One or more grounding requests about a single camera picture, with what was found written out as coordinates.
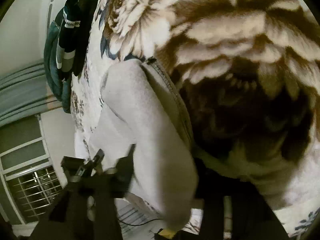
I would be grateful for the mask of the floral bed sheet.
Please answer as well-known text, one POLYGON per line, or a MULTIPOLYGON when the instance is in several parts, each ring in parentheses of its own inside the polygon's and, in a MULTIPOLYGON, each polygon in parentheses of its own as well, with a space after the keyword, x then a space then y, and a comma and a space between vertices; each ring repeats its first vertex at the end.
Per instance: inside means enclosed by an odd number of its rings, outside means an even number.
POLYGON ((319 214, 319 25, 301 0, 98 0, 72 79, 75 154, 89 156, 103 74, 133 56, 182 99, 195 155, 249 179, 290 237, 319 214))

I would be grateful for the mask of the black striped garment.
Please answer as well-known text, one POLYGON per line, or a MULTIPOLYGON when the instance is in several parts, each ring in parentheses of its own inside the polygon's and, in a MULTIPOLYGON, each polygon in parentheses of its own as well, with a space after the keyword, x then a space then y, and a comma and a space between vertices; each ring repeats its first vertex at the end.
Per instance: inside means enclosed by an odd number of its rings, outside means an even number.
POLYGON ((56 48, 57 72, 60 80, 78 76, 83 67, 89 32, 98 0, 67 0, 56 48))

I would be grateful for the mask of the dark green folded blanket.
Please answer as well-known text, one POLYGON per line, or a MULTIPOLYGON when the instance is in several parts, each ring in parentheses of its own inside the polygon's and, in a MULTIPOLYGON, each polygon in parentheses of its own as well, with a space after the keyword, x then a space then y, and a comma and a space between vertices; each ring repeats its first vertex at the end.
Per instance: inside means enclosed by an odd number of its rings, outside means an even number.
POLYGON ((44 70, 48 85, 54 96, 62 103, 65 113, 71 113, 71 80, 66 81, 59 78, 56 64, 56 48, 58 44, 59 32, 63 20, 63 9, 59 11, 56 18, 50 24, 44 46, 44 70))

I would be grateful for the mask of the grey-green striped curtain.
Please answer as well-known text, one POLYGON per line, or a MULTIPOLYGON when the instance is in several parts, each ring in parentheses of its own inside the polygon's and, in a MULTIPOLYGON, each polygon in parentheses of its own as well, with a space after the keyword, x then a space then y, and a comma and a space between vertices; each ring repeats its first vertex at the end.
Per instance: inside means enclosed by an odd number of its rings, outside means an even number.
POLYGON ((47 83, 43 61, 1 76, 1 126, 60 108, 47 83))

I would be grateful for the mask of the window with metal grille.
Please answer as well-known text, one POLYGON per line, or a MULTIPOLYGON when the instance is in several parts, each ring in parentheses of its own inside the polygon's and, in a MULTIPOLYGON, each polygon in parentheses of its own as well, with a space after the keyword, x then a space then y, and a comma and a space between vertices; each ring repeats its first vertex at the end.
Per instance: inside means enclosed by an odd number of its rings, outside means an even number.
POLYGON ((62 190, 39 115, 1 127, 1 210, 13 225, 38 222, 62 190))

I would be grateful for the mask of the white printed shirt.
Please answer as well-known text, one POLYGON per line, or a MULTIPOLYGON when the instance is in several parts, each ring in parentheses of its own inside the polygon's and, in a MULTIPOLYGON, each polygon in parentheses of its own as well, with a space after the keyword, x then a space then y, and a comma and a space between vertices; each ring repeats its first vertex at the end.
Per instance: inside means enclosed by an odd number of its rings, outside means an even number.
POLYGON ((188 113, 172 82, 157 65, 131 59, 107 70, 100 94, 104 104, 91 153, 103 150, 108 169, 135 145, 129 193, 146 201, 168 228, 180 230, 191 215, 197 173, 188 113))

